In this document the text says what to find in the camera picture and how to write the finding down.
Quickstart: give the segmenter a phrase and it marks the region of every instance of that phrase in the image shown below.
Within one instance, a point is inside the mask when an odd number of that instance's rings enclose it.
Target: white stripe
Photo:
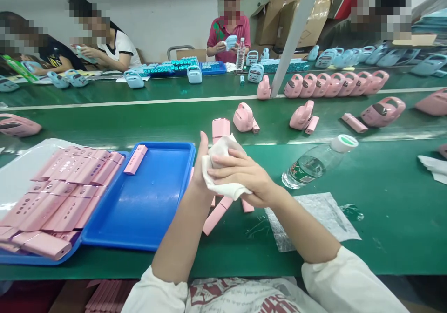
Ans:
[[[444,87],[427,87],[427,88],[403,88],[403,89],[384,89],[379,91],[381,94],[388,93],[413,93],[413,92],[435,92]],[[284,94],[279,94],[274,99],[285,98]],[[25,106],[25,107],[8,107],[0,108],[0,111],[10,110],[40,110],[40,109],[59,109],[59,108],[82,108],[82,107],[109,107],[109,106],[130,106],[160,103],[178,103],[178,102],[208,102],[208,101],[230,101],[230,100],[254,100],[256,95],[243,96],[218,96],[208,98],[192,98],[192,99],[169,99],[169,100],[144,100],[144,101],[123,101],[123,102],[98,102],[98,103],[79,103],[68,105],[49,105],[49,106]]]

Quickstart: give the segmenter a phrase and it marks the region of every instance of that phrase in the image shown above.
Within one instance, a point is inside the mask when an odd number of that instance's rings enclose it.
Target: paper sheet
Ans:
[[[361,240],[359,234],[338,207],[331,193],[309,194],[294,197],[312,214],[339,242]],[[270,208],[265,209],[279,252],[295,250],[292,242]]]

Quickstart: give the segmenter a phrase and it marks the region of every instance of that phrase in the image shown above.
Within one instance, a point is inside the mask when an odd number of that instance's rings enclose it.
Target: plastic bottle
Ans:
[[[245,60],[245,38],[241,38],[239,47],[237,48],[236,70],[242,70]]]
[[[345,153],[358,146],[359,142],[349,135],[338,135],[329,144],[318,145],[305,152],[282,175],[283,184],[291,189],[306,186],[332,170],[345,156]]]

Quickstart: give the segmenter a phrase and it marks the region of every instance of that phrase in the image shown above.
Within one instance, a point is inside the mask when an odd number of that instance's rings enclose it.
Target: woman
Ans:
[[[10,34],[15,34],[25,45],[37,48],[39,57],[44,60],[47,69],[37,68],[35,75],[46,75],[49,71],[56,73],[69,69],[84,70],[85,67],[73,51],[48,34],[42,33],[42,29],[30,25],[30,22],[13,12],[0,13],[0,26],[8,28]],[[22,55],[22,60],[31,60]]]
[[[78,18],[84,30],[92,32],[94,38],[102,38],[98,49],[82,46],[81,53],[96,58],[98,63],[121,72],[141,66],[140,57],[130,38],[109,18],[101,17],[87,0],[68,0],[70,16]]]
[[[223,168],[208,173],[216,184],[242,184],[253,191],[243,194],[245,201],[274,211],[305,261],[302,275],[309,295],[283,278],[206,279],[188,288],[186,282],[214,196],[202,176],[201,159],[207,153],[208,138],[201,132],[192,180],[152,265],[130,292],[123,313],[408,313],[358,256],[276,185],[262,167],[235,150],[229,150],[230,157],[214,157]]]

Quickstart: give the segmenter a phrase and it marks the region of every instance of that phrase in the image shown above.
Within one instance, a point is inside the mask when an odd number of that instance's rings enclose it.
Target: cardboard box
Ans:
[[[316,0],[312,9],[311,15],[307,20],[307,24],[297,42],[296,47],[306,47],[315,45],[320,37],[321,31],[325,26],[327,15],[331,7],[332,0]],[[289,36],[290,28],[292,26],[293,17],[297,10],[299,1],[293,1],[285,5],[281,9],[278,35],[275,46],[284,48],[287,37]]]
[[[259,45],[274,45],[278,35],[279,14],[282,7],[292,1],[299,0],[268,0],[261,4],[251,17],[257,18],[255,43]]]

